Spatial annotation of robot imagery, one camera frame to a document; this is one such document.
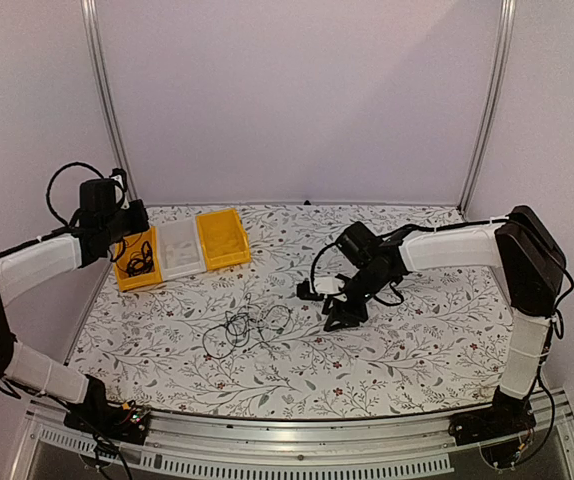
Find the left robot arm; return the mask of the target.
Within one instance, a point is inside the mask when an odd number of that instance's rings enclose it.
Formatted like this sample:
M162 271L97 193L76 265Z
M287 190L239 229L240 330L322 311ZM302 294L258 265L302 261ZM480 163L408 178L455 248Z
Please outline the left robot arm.
M117 258L118 246L126 237L148 230L144 204L127 200L126 184L122 169L84 182L72 223L0 253L0 378L78 404L78 419L95 434L108 433L115 426L113 408L87 396L87 376L20 342L11 332L6 308L61 274Z

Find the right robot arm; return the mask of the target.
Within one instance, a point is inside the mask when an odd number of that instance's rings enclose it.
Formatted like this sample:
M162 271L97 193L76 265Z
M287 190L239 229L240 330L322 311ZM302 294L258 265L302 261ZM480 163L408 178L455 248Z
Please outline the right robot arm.
M487 221L440 227L403 225L377 235L355 222L333 242L357 271L312 282L324 299L328 332L354 328L368 319L367 304L386 287L425 270L456 267L499 268L505 276L513 330L507 363L484 427L504 436L519 424L553 336L564 332L560 303L574 288L566 258L528 206Z

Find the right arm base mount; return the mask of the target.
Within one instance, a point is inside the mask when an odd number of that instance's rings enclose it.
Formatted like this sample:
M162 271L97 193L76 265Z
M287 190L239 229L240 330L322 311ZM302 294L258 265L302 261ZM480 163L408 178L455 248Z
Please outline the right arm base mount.
M457 446L489 442L483 460L495 469L514 467L533 440L536 420L527 397L517 399L496 389L489 407L454 414L448 434Z

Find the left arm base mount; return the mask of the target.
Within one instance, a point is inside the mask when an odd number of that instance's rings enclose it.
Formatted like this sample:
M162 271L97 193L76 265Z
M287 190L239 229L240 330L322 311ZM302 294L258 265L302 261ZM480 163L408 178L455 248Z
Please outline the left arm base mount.
M112 403L101 380L91 375L87 375L87 380L83 402L66 404L64 425L102 438L143 445L149 431L151 408L135 400Z

